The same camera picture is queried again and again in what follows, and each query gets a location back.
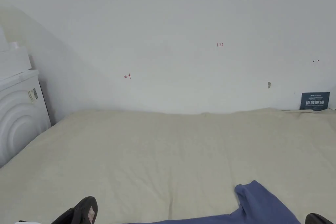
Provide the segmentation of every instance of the barcode label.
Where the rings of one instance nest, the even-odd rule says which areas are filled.
[[[35,98],[38,99],[36,89],[33,89],[33,91],[34,91],[34,96],[35,96]]]
[[[38,99],[36,89],[32,89],[28,91],[28,96],[31,102],[34,102]]]

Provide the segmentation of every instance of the bed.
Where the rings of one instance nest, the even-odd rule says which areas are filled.
[[[0,169],[1,223],[51,223],[83,197],[96,224],[227,214],[257,180],[304,223],[336,221],[336,112],[82,111]]]

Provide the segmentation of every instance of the washing machine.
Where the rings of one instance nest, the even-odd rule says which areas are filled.
[[[28,70],[0,81],[0,167],[51,127],[38,74]]]

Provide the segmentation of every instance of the blue pants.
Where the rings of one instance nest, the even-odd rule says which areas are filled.
[[[237,185],[239,208],[231,214],[187,220],[167,220],[155,224],[300,224],[282,202],[257,181]]]

